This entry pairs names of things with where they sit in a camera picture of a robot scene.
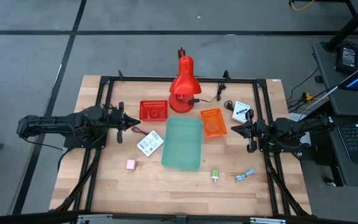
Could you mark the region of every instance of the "white box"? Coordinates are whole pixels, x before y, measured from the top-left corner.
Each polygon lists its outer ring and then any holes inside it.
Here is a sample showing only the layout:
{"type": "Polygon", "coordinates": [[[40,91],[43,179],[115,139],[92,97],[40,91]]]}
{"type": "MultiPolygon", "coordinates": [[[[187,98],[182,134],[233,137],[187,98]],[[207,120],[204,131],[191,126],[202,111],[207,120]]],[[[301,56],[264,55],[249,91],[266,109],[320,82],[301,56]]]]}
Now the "white box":
{"type": "Polygon", "coordinates": [[[137,147],[149,157],[163,142],[164,140],[155,131],[152,131],[137,144],[137,147]]]}
{"type": "Polygon", "coordinates": [[[232,118],[236,121],[245,123],[247,121],[246,112],[249,111],[250,108],[251,107],[249,105],[236,101],[232,118]]]}

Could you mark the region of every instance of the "green translucent tray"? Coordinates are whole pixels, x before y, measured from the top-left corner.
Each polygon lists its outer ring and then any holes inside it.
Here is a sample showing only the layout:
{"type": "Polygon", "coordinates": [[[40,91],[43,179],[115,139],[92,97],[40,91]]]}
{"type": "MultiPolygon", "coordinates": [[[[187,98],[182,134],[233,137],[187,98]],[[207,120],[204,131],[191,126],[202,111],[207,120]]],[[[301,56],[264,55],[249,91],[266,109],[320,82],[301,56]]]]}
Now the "green translucent tray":
{"type": "Polygon", "coordinates": [[[176,169],[199,169],[202,143],[203,123],[201,120],[168,118],[162,165],[176,169]]]}

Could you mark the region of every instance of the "wooden table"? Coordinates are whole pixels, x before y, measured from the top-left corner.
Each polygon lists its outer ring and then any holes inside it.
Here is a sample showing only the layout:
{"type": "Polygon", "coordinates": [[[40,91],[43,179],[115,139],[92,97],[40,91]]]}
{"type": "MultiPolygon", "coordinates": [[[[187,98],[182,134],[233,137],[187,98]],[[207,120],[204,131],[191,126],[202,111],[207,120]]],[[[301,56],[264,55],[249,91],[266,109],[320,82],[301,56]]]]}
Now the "wooden table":
{"type": "MultiPolygon", "coordinates": [[[[93,106],[98,92],[100,76],[84,76],[75,111],[93,106]]],[[[139,119],[140,100],[167,100],[170,82],[114,82],[111,104],[125,104],[125,112],[139,119]]],[[[210,100],[217,90],[216,83],[200,83],[202,93],[197,98],[210,100]]],[[[110,130],[106,147],[101,151],[96,179],[92,212],[140,213],[140,214],[187,214],[187,215],[234,215],[270,216],[269,188],[263,155],[259,151],[247,153],[248,140],[230,130],[239,125],[234,121],[232,111],[224,108],[226,100],[241,101],[255,109],[251,84],[227,83],[222,100],[212,103],[197,103],[188,113],[176,113],[169,109],[169,116],[200,118],[200,110],[220,108],[226,122],[227,135],[203,139],[201,168],[198,171],[167,169],[161,165],[163,146],[150,157],[146,157],[136,146],[144,135],[124,132],[124,142],[116,142],[116,130],[110,130]],[[126,170],[126,161],[134,159],[134,172],[126,170]],[[235,182],[234,176],[243,174],[253,167],[255,174],[242,182],[235,182]],[[214,184],[212,169],[220,171],[214,184]]],[[[280,80],[267,80],[273,118],[288,117],[287,105],[280,80]]],[[[264,118],[262,89],[260,100],[264,118]]],[[[155,130],[165,137],[166,122],[142,122],[138,125],[144,131],[155,130]]],[[[62,160],[50,208],[59,206],[78,182],[84,149],[74,149],[62,160]]],[[[299,161],[291,154],[281,155],[286,185],[295,199],[307,212],[310,205],[299,161]]],[[[85,206],[87,186],[83,191],[80,208],[85,206]]],[[[280,191],[276,187],[277,202],[282,212],[280,191]]]]}

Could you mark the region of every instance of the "pink cube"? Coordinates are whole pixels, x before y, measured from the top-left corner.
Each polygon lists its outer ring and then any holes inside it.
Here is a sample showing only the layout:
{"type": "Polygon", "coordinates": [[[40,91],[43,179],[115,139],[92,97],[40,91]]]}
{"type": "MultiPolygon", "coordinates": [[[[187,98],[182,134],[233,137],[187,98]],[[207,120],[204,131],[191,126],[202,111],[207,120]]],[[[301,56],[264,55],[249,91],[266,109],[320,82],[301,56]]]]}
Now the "pink cube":
{"type": "Polygon", "coordinates": [[[127,160],[127,167],[126,167],[126,169],[135,170],[135,164],[136,164],[136,161],[135,161],[135,160],[133,160],[133,159],[128,159],[128,160],[127,160]]]}

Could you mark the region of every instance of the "red desk lamp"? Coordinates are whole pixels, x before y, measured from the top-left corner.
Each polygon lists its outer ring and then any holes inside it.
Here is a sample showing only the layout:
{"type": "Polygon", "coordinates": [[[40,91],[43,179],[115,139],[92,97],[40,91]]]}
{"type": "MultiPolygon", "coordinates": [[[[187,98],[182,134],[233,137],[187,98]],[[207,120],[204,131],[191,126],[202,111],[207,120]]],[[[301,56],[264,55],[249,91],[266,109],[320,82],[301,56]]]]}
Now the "red desk lamp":
{"type": "Polygon", "coordinates": [[[193,104],[188,103],[189,100],[194,99],[194,94],[201,93],[201,87],[193,74],[193,59],[185,56],[182,48],[178,54],[179,72],[169,89],[169,105],[173,111],[186,113],[193,108],[193,104]]]}

